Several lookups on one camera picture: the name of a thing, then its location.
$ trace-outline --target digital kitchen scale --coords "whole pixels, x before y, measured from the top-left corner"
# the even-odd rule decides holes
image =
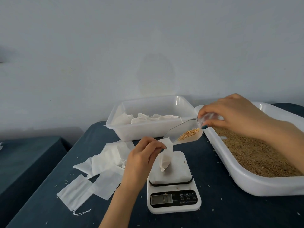
[[[184,153],[173,153],[164,172],[157,157],[148,176],[147,206],[153,214],[195,211],[202,204]]]

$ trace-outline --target table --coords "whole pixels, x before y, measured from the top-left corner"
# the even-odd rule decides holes
[[[0,227],[6,227],[71,145],[60,137],[7,140],[0,151]]]
[[[304,107],[297,106],[304,116]],[[72,147],[63,160],[46,178],[8,228],[15,227],[98,227],[110,204],[92,195],[77,213],[72,212],[56,194],[81,171],[73,165],[101,152],[107,142],[118,141],[105,122],[93,124]],[[304,196],[256,197],[241,190],[229,176],[213,147],[203,135],[199,140],[174,146],[185,153],[198,186],[202,205],[200,210],[154,215],[147,208],[146,184],[135,202],[129,227],[303,227]]]

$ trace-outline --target plastic bin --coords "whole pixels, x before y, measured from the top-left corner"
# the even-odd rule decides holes
[[[135,118],[138,113],[143,113],[149,116],[154,114],[174,115],[179,116],[180,119],[113,125],[113,120],[123,113],[132,114]],[[145,136],[163,137],[168,130],[181,124],[182,121],[185,122],[196,117],[194,107],[185,98],[181,96],[162,96],[127,100],[115,105],[105,125],[113,129],[120,140],[132,141],[142,139]]]
[[[253,104],[272,118],[293,123],[304,131],[304,118],[263,102]],[[195,108],[196,114],[203,105]],[[222,160],[235,183],[245,192],[255,196],[304,195],[304,176],[262,177],[242,167],[213,128],[204,130],[217,155]]]

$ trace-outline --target grain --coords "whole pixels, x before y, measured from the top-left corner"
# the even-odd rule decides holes
[[[246,170],[263,177],[302,176],[289,161],[263,141],[243,137],[229,130],[214,127],[235,159]]]
[[[177,140],[181,141],[186,138],[192,137],[193,135],[196,135],[199,132],[199,128],[188,130],[185,133],[183,133]]]

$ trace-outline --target clear plastic scoop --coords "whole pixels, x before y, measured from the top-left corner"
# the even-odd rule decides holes
[[[203,134],[203,123],[209,119],[222,119],[222,117],[216,113],[207,113],[201,119],[190,119],[169,130],[164,138],[169,138],[173,145],[196,141]]]

